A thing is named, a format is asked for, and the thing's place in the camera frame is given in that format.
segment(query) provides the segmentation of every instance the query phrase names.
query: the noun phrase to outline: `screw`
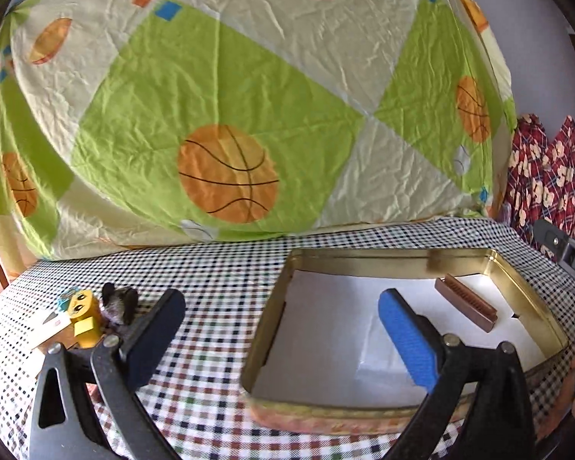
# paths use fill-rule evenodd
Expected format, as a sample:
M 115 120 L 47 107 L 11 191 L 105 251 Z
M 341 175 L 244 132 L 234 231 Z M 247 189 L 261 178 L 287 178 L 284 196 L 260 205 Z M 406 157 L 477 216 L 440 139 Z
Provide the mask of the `screw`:
M 59 342 L 54 342 L 51 346 L 49 346 L 49 350 L 47 353 L 50 355 L 56 355 L 62 350 L 62 345 Z
M 511 344 L 509 341 L 503 341 L 500 343 L 500 349 L 503 351 L 503 353 L 505 353 L 506 355 L 512 355 L 513 353 L 515 353 L 516 351 L 516 347 Z
M 460 337 L 453 333 L 446 333 L 443 335 L 443 344 L 450 348 L 458 347 L 460 345 Z
M 117 346 L 117 344 L 120 343 L 120 338 L 118 335 L 108 335 L 104 338 L 104 341 L 102 341 L 102 345 L 106 348 L 114 348 L 115 346 Z

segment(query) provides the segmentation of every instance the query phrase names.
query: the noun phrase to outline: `red floral fabric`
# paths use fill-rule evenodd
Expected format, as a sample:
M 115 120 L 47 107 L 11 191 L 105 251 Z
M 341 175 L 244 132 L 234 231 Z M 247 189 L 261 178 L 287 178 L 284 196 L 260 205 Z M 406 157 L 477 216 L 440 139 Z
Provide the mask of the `red floral fabric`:
M 575 238 L 575 121 L 567 117 L 552 141 L 535 115 L 519 119 L 517 128 L 504 200 L 509 225 L 535 248 L 539 218 Z

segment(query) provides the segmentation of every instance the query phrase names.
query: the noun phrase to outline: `white paper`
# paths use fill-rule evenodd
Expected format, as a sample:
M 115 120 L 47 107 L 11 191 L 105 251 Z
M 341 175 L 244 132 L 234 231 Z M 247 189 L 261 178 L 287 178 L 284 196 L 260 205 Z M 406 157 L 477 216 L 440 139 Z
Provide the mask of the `white paper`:
M 53 313 L 53 310 L 38 310 L 34 312 L 30 318 L 28 318 L 28 325 L 34 330 L 36 327 L 40 327 L 43 322 L 49 318 L 49 315 Z
M 24 370 L 30 377 L 36 379 L 43 368 L 43 363 L 44 353 L 38 348 L 34 348 L 24 363 Z
M 47 323 L 43 323 L 51 313 L 52 312 L 49 311 L 49 314 L 46 316 L 44 312 L 32 315 L 31 321 L 34 322 L 34 324 L 31 323 L 32 330 L 28 333 L 28 349 L 30 351 L 37 348 L 43 342 L 49 340 L 71 324 L 71 317 L 68 316 L 68 313 L 66 312 L 57 313 L 56 316 L 51 318 Z
M 456 310 L 434 279 L 363 278 L 296 271 L 267 363 L 253 395 L 275 401 L 345 407 L 417 406 L 426 395 L 415 386 L 377 315 L 379 295 L 395 288 L 440 334 L 466 345 L 496 348 L 511 341 L 522 368 L 544 361 L 492 280 L 460 277 L 498 311 L 486 333 Z

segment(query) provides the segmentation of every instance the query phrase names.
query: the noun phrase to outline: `black plush toy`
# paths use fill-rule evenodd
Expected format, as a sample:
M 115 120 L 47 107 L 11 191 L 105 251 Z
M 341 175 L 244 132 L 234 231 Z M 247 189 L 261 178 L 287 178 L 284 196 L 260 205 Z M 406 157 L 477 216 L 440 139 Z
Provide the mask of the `black plush toy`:
M 112 283 L 102 287 L 102 315 L 112 325 L 129 325 L 138 305 L 138 292 L 132 287 L 115 288 Z

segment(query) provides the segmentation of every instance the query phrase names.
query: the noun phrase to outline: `blue gripper pad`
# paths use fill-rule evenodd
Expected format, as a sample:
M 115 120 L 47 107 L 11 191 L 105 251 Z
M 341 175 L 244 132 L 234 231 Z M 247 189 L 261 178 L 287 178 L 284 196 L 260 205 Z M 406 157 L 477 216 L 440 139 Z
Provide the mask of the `blue gripper pad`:
M 431 393 L 439 379 L 437 355 L 417 327 L 416 314 L 396 289 L 381 293 L 378 308 L 381 323 L 411 378 Z

